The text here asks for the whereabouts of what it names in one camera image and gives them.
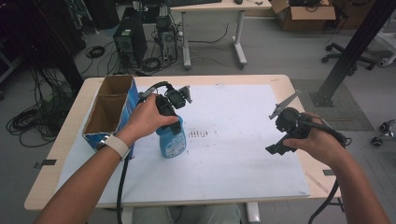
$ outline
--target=white watch strap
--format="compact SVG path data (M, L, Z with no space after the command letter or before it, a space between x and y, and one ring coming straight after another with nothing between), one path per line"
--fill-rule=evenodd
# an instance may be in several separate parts
M122 140L120 140L118 137L114 136L113 134L111 134L107 138L105 144L116 150L120 154L122 161L128 155L128 152L130 150L128 146L124 142L122 142Z

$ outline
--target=smartwatch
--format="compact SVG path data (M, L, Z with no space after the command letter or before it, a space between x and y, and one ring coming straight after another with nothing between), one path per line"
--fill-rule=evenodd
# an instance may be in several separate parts
M125 160L126 156L128 156L129 151L131 150L122 140L118 137L114 136L111 133L108 133L95 147L95 151L99 151L102 147L108 145L113 148L116 152L118 152L121 156L121 161Z

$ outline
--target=desk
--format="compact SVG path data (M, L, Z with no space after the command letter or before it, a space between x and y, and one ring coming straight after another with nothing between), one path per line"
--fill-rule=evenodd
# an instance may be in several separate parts
M240 39L242 34L242 25L245 15L245 10L263 10L271 8L271 4L267 0L262 0L261 5L256 5L255 0L244 0L241 5L237 5L233 0L222 0L220 3L203 4L186 7L171 7L171 11L181 12L182 32L183 32L183 59L184 67L191 68L189 40L186 35L186 24L212 24L215 23L237 23L236 35L233 36L233 45L235 46L238 59L243 68L248 64L244 51L242 50ZM192 20L187 18L187 14L197 18Z
M150 86L153 83L167 80L173 85L213 85L223 84L267 84L274 91L276 100L283 101L294 93L290 80L282 75L243 75L243 76L185 76L185 77L136 77L137 86ZM64 161L73 146L78 130L83 122L96 90L101 85L103 79L87 79L74 102L64 126L62 127L49 155L48 160L56 160L54 165L42 167L32 189L25 201L25 208L28 210L40 210L55 193L59 176L64 166ZM303 107L299 100L295 100L290 105L300 111ZM297 150L298 158L304 170L306 182L310 189L309 198L325 198L329 194L334 176L325 176L322 170L329 169L326 165L312 159L307 153Z

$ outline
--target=whiteboard surface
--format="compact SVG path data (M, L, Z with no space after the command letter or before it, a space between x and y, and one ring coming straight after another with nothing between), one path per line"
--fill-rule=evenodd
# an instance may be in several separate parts
M275 119L268 118L276 104L270 85L197 85L190 92L192 103L176 110L183 118L187 148L166 159L156 133L138 140L125 178L123 203L224 203L309 196L297 156L271 155L265 150L284 135L276 129ZM94 153L81 136L83 126L57 189ZM99 204L116 202L122 165Z

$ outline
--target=hand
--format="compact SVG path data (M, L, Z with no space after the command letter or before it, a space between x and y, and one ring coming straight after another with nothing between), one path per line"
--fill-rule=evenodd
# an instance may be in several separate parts
M312 118L312 122L322 124L318 115L305 113ZM347 153L338 141L329 133L312 128L305 139L285 139L283 145L286 147L300 148L309 153L313 158L327 164L330 167L338 164L339 159Z
M144 103L139 104L117 137L130 146L137 139L154 133L163 125L169 125L178 121L176 116L163 116L158 112L155 105L156 94L151 94Z

